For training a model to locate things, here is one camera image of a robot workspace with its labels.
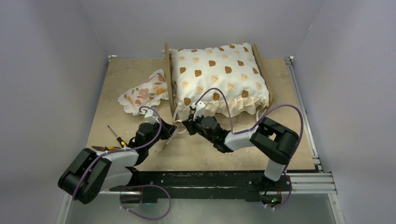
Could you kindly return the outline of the bear print white cushion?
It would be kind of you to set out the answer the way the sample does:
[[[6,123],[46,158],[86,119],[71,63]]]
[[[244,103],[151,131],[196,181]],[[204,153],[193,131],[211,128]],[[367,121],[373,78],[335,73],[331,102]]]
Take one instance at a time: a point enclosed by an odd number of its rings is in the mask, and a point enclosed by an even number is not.
[[[255,114],[258,107],[271,107],[272,89],[257,47],[248,43],[207,49],[165,47],[162,53],[173,120],[220,152],[252,147],[256,128],[226,130],[215,114],[231,119],[242,112]]]

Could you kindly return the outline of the wooden pet bed frame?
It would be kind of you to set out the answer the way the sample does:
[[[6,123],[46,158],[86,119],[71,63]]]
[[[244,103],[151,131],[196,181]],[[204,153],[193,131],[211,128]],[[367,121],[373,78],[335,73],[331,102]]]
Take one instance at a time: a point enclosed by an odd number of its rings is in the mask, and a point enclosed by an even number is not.
[[[196,101],[205,115],[235,117],[269,109],[274,102],[269,76],[255,44],[230,44],[206,49],[163,51],[173,119],[186,119]]]

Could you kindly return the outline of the floral print small pillow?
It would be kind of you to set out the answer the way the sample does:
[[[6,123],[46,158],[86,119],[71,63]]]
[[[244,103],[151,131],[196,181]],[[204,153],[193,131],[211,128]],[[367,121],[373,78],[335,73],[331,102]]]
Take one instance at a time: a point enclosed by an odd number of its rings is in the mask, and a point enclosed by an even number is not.
[[[118,97],[118,103],[123,111],[134,116],[140,115],[141,106],[157,106],[163,100],[168,100],[166,75],[162,69],[153,72],[148,81],[127,90]]]

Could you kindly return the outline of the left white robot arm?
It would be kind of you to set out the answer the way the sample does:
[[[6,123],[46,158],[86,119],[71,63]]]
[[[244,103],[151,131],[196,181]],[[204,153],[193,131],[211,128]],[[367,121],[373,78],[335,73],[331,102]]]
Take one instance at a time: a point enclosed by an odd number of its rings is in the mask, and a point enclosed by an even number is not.
[[[127,146],[122,149],[95,152],[84,148],[58,180],[58,187],[83,204],[90,203],[99,192],[126,186],[132,179],[132,168],[141,164],[149,149],[159,140],[169,140],[175,125],[142,123]]]

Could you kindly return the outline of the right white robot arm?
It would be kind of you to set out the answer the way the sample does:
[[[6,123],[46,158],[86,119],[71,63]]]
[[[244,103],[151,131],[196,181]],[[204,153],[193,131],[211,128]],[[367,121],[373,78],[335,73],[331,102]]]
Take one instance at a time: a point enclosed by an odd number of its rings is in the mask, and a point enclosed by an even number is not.
[[[215,117],[194,118],[191,114],[182,124],[189,135],[198,133],[222,153],[256,147],[269,158],[264,176],[274,182],[279,181],[288,166],[299,139],[296,132],[270,118],[264,118],[253,130],[243,133],[223,129]]]

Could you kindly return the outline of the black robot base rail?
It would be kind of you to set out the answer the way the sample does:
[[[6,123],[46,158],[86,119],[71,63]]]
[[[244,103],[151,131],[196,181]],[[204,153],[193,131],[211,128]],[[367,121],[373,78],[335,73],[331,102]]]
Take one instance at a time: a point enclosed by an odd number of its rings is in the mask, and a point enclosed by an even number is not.
[[[245,171],[133,171],[126,186],[110,192],[136,192],[143,203],[158,199],[240,199],[246,202],[280,204],[282,194],[292,190],[290,177],[271,181],[262,170]]]

